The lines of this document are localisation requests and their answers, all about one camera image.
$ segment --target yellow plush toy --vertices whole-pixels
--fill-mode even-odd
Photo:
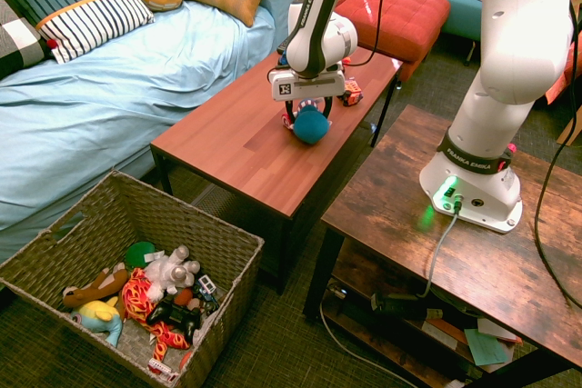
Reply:
[[[106,303],[100,300],[85,303],[71,312],[71,318],[93,333],[109,332],[105,340],[117,347],[123,326],[115,309],[117,300],[117,297],[112,297]]]

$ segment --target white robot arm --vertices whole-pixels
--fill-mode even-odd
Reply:
[[[508,232],[521,217],[507,150],[534,103],[557,80],[572,37],[569,0],[483,0],[481,68],[420,184],[442,213]]]
[[[357,48],[357,33],[334,13],[337,0],[303,0],[289,9],[286,61],[288,69],[269,75],[275,100],[342,95],[340,62]]]

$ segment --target rustic wooden table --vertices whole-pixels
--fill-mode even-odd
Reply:
[[[448,121],[408,106],[324,213],[327,231],[306,299],[308,318],[319,315],[345,238],[375,253],[386,268],[402,269],[415,280],[426,279],[451,217],[434,213],[418,175],[448,126]],[[524,386],[582,367],[582,311],[559,291],[535,246],[533,221],[548,164],[517,152],[512,166],[520,177],[524,202],[517,228],[498,234],[457,221],[437,257],[433,286],[538,349],[486,374],[471,387]],[[539,222],[549,262],[578,299],[582,298],[581,188],[582,177],[556,167]],[[418,379],[430,386],[444,383],[426,373],[418,374]]]

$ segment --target teal chair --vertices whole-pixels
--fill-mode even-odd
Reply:
[[[465,65],[468,65],[476,42],[481,41],[481,2],[478,0],[448,1],[451,4],[451,11],[441,32],[472,40],[473,44],[465,61]]]

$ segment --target red ottoman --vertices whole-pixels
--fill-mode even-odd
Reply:
[[[372,49],[376,40],[380,0],[346,0],[336,12],[354,24],[358,45]],[[425,59],[447,20],[447,0],[384,0],[377,51],[403,62],[400,80],[406,81]]]

